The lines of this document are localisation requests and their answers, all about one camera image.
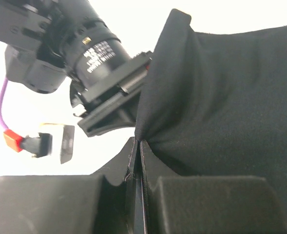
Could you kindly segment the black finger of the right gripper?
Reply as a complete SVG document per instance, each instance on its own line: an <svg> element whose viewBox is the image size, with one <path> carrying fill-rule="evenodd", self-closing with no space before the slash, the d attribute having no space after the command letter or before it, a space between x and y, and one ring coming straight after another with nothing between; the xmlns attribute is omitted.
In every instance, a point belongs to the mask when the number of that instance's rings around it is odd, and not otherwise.
<svg viewBox="0 0 287 234"><path fill-rule="evenodd" d="M100 136L120 128L134 127L140 90L131 94L118 92L78 122L88 137Z"/></svg>

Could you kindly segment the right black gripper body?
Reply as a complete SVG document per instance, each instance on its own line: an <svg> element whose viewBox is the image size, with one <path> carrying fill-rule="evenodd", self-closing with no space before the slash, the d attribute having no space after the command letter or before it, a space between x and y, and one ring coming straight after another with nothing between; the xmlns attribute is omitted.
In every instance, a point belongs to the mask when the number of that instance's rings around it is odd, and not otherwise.
<svg viewBox="0 0 287 234"><path fill-rule="evenodd" d="M82 106L85 112L91 112L119 92L123 95L131 94L143 83L151 60L151 51L142 52L88 89L72 81L70 102L73 110L77 111Z"/></svg>

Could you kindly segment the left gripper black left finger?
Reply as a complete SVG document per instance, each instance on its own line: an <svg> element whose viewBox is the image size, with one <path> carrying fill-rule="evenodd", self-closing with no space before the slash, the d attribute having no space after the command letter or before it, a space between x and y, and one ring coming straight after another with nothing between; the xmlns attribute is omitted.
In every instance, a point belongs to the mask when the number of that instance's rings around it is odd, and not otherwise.
<svg viewBox="0 0 287 234"><path fill-rule="evenodd" d="M91 175L0 176L0 234L131 234L137 143Z"/></svg>

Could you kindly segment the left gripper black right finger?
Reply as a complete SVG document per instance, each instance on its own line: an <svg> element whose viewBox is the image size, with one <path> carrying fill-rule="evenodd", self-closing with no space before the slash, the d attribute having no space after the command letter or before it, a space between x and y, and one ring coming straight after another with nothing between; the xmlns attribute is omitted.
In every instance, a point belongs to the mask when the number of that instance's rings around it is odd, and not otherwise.
<svg viewBox="0 0 287 234"><path fill-rule="evenodd" d="M147 234L287 234L274 190L256 176L181 176L140 143Z"/></svg>

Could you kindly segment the black t shirt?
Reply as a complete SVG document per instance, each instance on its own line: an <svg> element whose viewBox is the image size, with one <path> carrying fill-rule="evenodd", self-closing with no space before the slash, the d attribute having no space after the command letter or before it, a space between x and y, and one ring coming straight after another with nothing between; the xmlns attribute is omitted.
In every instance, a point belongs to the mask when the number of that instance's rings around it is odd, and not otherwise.
<svg viewBox="0 0 287 234"><path fill-rule="evenodd" d="M287 215L287 26L216 35L171 10L139 100L135 137L183 175L256 175Z"/></svg>

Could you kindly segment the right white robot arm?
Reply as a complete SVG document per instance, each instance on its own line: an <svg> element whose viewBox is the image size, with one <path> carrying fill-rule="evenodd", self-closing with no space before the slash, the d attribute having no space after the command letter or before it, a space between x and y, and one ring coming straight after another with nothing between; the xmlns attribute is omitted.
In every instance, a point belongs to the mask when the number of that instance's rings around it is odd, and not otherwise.
<svg viewBox="0 0 287 234"><path fill-rule="evenodd" d="M0 0L6 77L40 94L71 79L88 137L134 127L151 52L131 57L87 0Z"/></svg>

